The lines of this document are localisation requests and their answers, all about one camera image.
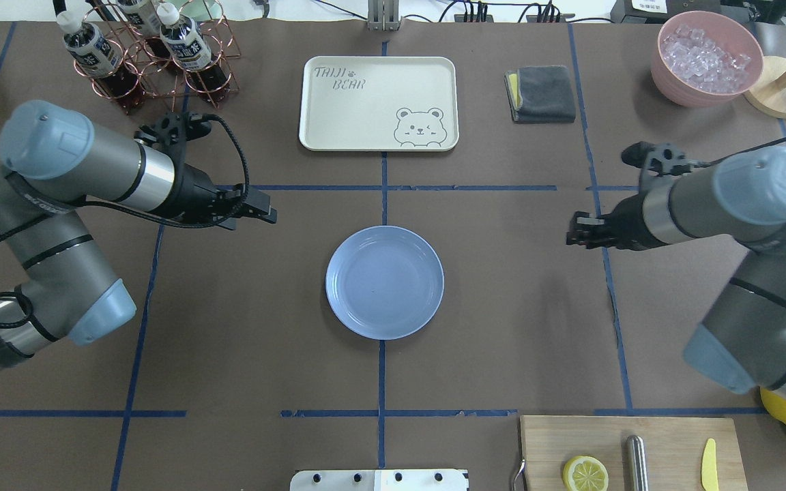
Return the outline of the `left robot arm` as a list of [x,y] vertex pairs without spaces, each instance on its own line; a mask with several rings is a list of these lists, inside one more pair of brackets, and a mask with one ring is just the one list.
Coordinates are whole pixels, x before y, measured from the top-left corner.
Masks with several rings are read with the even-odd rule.
[[208,136],[213,121],[220,116],[168,113],[128,138],[44,100],[13,111],[0,134],[0,243],[28,279],[0,292],[0,370],[62,338],[87,345],[136,314],[79,209],[186,229],[233,230],[238,218],[275,223],[246,162],[230,190],[187,164],[187,143]]

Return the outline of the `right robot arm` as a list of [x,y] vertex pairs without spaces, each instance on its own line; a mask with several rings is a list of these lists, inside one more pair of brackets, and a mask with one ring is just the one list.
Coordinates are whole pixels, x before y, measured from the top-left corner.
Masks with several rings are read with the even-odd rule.
[[639,142],[621,159],[639,169],[636,195],[606,214],[575,213],[568,245],[642,251],[733,237],[746,257],[683,357],[733,393],[761,387],[786,400],[786,147],[706,162],[670,143]]

